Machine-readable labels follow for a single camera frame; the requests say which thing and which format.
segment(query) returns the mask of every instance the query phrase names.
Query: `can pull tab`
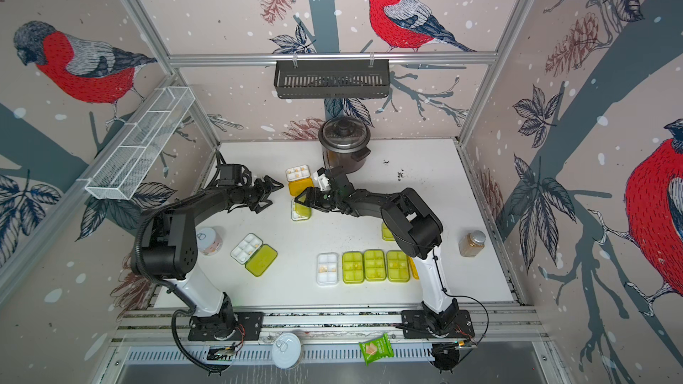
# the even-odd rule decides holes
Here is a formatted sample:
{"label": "can pull tab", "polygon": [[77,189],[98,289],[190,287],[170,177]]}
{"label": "can pull tab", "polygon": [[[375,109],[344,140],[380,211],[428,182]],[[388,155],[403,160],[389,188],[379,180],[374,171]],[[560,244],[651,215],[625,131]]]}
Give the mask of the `can pull tab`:
{"label": "can pull tab", "polygon": [[278,347],[278,349],[279,349],[282,353],[286,352],[286,351],[287,351],[287,347],[289,347],[289,346],[287,345],[287,343],[284,342],[284,341],[276,341],[276,342],[275,342],[275,345]]}

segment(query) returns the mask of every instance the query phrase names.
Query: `white table surface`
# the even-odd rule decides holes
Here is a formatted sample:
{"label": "white table surface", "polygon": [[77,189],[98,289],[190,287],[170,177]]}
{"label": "white table surface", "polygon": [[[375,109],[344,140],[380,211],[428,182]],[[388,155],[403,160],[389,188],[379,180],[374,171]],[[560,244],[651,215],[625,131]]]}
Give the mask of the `white table surface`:
{"label": "white table surface", "polygon": [[[488,235],[482,216],[452,140],[373,140],[365,165],[349,174],[356,188],[377,193],[414,188],[443,223],[442,260],[451,293],[469,295],[481,302],[508,302],[512,295],[496,253],[487,240],[476,257],[464,258],[457,243],[467,233],[481,230]],[[312,172],[322,167],[318,142],[224,143],[221,153],[227,163],[243,164],[254,174],[270,175],[285,184],[272,193],[268,209],[255,214],[235,209],[220,212],[199,228],[212,226],[223,238],[223,247],[213,256],[200,254],[198,265],[209,280],[228,294],[235,306],[364,306],[419,303],[422,289],[411,277],[407,283],[368,282],[335,286],[316,284],[316,257],[324,252],[397,250],[395,242],[381,237],[381,220],[354,218],[313,210],[311,219],[290,218],[292,196],[287,190],[285,169],[302,164]],[[260,277],[238,264],[230,251],[248,233],[254,233],[277,251],[277,258]],[[161,291],[156,308],[183,306],[173,294]]]}

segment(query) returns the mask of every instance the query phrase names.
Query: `black metal basket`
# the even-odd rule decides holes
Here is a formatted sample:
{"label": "black metal basket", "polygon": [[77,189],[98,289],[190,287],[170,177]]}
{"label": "black metal basket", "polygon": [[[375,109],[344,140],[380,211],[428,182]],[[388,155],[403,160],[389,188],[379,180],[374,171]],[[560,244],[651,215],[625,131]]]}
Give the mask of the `black metal basket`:
{"label": "black metal basket", "polygon": [[384,98],[388,60],[278,61],[275,89],[280,98]]}

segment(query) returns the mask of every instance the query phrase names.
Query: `glass jar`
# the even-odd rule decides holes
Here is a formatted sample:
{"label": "glass jar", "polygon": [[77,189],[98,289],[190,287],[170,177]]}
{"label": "glass jar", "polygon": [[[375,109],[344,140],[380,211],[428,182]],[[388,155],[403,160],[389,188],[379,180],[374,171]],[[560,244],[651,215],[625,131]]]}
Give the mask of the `glass jar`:
{"label": "glass jar", "polygon": [[460,248],[460,255],[471,258],[481,252],[485,242],[486,235],[482,231],[476,230],[467,233],[457,246]]}

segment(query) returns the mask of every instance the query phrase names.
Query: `metal grate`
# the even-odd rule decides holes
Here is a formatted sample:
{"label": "metal grate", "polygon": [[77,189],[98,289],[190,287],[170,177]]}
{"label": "metal grate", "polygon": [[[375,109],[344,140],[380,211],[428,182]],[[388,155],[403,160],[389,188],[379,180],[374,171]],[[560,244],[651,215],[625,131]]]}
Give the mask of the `metal grate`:
{"label": "metal grate", "polygon": [[132,126],[130,133],[85,189],[98,199],[130,200],[194,102],[185,86],[158,89],[154,104],[140,120],[126,123]]}
{"label": "metal grate", "polygon": [[[206,355],[211,346],[187,347],[192,356],[206,362]],[[245,345],[236,356],[227,361],[207,362],[214,364],[231,363],[233,365],[268,365],[271,345]],[[422,342],[401,342],[393,345],[394,357],[381,359],[380,362],[430,362],[431,344]],[[139,346],[132,347],[126,357],[129,365],[143,364],[181,364],[190,363],[173,346]],[[350,363],[363,362],[363,355],[358,345],[304,345],[302,363]]]}
{"label": "metal grate", "polygon": [[389,93],[388,60],[278,61],[280,98],[384,98]]}

